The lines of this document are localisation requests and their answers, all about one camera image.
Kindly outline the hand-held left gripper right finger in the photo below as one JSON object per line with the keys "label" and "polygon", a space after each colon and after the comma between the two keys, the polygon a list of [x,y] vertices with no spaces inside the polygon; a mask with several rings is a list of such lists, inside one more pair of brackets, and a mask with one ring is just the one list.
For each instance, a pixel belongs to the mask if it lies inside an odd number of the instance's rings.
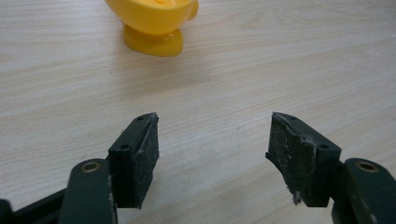
{"label": "hand-held left gripper right finger", "polygon": [[282,174],[295,204],[326,207],[330,200],[328,177],[340,159],[341,148],[302,120],[272,114],[265,157]]}

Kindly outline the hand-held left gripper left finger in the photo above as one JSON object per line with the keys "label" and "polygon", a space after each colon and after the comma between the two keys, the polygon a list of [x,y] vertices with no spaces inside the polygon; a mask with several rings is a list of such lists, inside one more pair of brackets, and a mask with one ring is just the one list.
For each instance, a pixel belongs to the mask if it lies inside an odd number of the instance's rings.
{"label": "hand-held left gripper left finger", "polygon": [[134,119],[108,150],[113,195],[118,208],[142,207],[160,158],[158,115]]}

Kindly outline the yellow plastic footed cup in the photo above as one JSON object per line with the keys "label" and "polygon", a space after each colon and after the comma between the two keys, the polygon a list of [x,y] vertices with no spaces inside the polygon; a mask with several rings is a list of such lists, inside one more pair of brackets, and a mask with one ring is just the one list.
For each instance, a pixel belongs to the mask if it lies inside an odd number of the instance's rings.
{"label": "yellow plastic footed cup", "polygon": [[123,23],[123,40],[135,51],[160,57],[183,50],[179,28],[195,18],[198,0],[105,0]]}

